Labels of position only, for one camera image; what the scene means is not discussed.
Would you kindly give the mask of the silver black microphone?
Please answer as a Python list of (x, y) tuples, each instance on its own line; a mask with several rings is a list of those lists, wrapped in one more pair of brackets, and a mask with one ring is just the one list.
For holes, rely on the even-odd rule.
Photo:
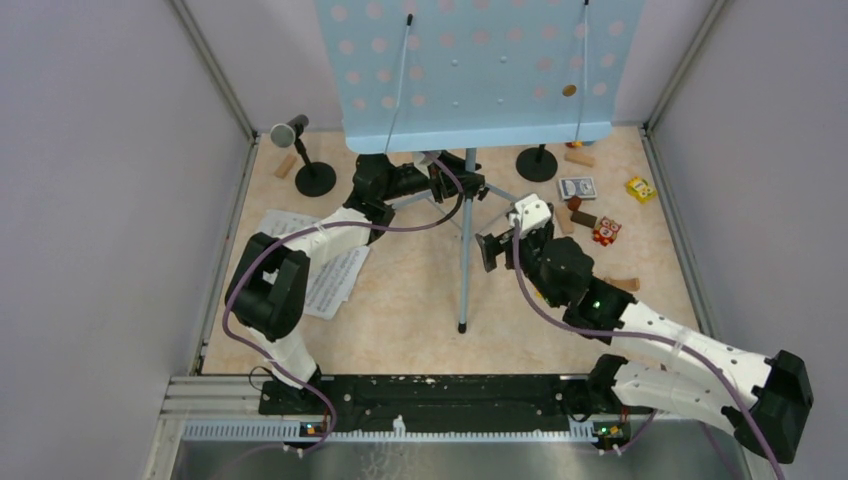
[(307, 115), (296, 115), (287, 122), (274, 125), (269, 131), (270, 140), (279, 148), (291, 147), (300, 139), (309, 123)]

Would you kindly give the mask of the blue playing card box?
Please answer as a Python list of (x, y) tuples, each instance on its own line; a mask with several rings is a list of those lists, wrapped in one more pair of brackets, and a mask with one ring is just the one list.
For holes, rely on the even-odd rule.
[(560, 198), (567, 201), (572, 197), (584, 200), (594, 200), (598, 197), (597, 186), (593, 177), (564, 177), (557, 180)]

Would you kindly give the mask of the dark brown wooden block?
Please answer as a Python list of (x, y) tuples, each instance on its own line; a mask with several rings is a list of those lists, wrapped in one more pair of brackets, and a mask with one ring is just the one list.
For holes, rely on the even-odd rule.
[(578, 196), (572, 196), (567, 200), (566, 206), (571, 211), (570, 220), (575, 224), (594, 229), (598, 223), (598, 218), (582, 211), (582, 202), (583, 199)]

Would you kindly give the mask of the yellow small toy box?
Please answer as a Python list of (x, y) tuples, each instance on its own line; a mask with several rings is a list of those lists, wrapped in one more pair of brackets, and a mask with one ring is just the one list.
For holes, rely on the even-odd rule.
[(626, 184), (627, 193), (640, 204), (646, 204), (657, 196), (657, 190), (642, 177), (633, 177)]

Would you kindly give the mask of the owl figure toy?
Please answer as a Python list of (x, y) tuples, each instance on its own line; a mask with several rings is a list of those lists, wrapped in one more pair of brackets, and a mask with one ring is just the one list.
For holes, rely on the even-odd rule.
[(601, 217), (593, 227), (592, 240), (604, 247), (612, 245), (621, 229), (620, 223), (607, 216)]

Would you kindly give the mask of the wooden block back left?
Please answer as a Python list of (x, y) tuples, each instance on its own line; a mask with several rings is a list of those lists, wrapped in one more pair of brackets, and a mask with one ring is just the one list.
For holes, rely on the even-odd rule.
[(296, 156), (287, 155), (274, 171), (274, 176), (279, 179), (285, 179), (297, 163), (298, 158)]

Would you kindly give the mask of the black stand for silver microphone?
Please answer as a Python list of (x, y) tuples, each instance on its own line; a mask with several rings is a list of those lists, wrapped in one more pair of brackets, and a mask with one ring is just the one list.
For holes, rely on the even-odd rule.
[(306, 197), (315, 198), (329, 193), (336, 185), (336, 171), (324, 162), (313, 162), (301, 139), (294, 142), (297, 154), (304, 166), (297, 172), (295, 186), (299, 193)]

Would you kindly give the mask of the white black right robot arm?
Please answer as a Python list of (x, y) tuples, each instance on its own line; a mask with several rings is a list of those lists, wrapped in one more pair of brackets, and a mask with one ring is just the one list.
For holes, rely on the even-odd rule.
[(594, 276), (593, 259), (551, 226), (475, 237), (486, 271), (504, 256), (529, 306), (551, 325), (621, 351), (649, 356), (654, 369), (605, 355), (586, 385), (600, 412), (619, 405), (659, 409), (732, 435), (750, 452), (794, 462), (814, 404), (804, 360), (724, 344), (677, 323), (633, 294)]

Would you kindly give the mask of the light blue music stand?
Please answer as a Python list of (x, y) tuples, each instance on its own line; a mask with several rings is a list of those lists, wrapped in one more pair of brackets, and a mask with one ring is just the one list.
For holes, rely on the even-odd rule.
[[(640, 1), (318, 1), (359, 154), (598, 141)], [(562, 95), (569, 84), (571, 97)]]

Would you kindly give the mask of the wooden arch block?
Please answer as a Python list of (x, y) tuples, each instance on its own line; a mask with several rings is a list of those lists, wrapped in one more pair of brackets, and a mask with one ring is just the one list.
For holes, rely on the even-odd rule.
[(628, 291), (628, 292), (637, 292), (637, 291), (640, 290), (640, 287), (641, 287), (641, 282), (640, 282), (640, 279), (638, 277), (624, 278), (624, 279), (605, 277), (604, 281), (609, 283), (610, 285), (613, 285), (616, 288), (619, 288), (621, 290)]

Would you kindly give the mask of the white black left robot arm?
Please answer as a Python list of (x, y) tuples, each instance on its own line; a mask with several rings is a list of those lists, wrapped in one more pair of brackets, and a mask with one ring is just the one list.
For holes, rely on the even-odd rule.
[(321, 397), (318, 365), (298, 330), (310, 275), (395, 231), (392, 203), (401, 197), (428, 192), (437, 202), (454, 198), (439, 221), (451, 220), (465, 201), (484, 193), (479, 169), (445, 151), (416, 153), (402, 165), (385, 154), (363, 154), (355, 161), (350, 195), (330, 216), (287, 235), (259, 232), (249, 238), (225, 293), (222, 327), (269, 362), (292, 410), (308, 413)]

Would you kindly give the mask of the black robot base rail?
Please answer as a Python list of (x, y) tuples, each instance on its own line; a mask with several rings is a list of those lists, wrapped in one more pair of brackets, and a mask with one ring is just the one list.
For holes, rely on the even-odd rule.
[(559, 374), (335, 375), (315, 386), (311, 393), (266, 381), (258, 411), (334, 421), (338, 433), (386, 431), (396, 419), (412, 433), (554, 432), (578, 419), (649, 411), (623, 406), (582, 376)]

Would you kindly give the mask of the wooden block near back wall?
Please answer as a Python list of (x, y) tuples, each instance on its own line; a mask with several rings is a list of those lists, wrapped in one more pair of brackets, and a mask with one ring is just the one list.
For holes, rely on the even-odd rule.
[(564, 156), (564, 159), (567, 162), (574, 163), (577, 165), (585, 166), (588, 168), (593, 168), (596, 164), (596, 160), (592, 155), (585, 154), (582, 152), (567, 152)]

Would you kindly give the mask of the sheet music page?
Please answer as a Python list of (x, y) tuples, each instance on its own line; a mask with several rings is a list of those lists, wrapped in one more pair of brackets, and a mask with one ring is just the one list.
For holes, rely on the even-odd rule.
[(307, 282), (304, 313), (332, 320), (341, 305), (349, 299), (368, 255), (367, 246), (354, 248), (332, 259)]
[(304, 230), (319, 221), (318, 217), (269, 209), (259, 222), (257, 231), (271, 237), (284, 237)]

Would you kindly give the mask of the wooden block by cards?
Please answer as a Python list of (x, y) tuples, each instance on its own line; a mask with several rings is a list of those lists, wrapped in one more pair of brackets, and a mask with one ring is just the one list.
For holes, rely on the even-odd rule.
[(571, 220), (571, 215), (572, 211), (564, 205), (554, 208), (554, 217), (563, 235), (572, 235), (574, 233), (575, 226)]

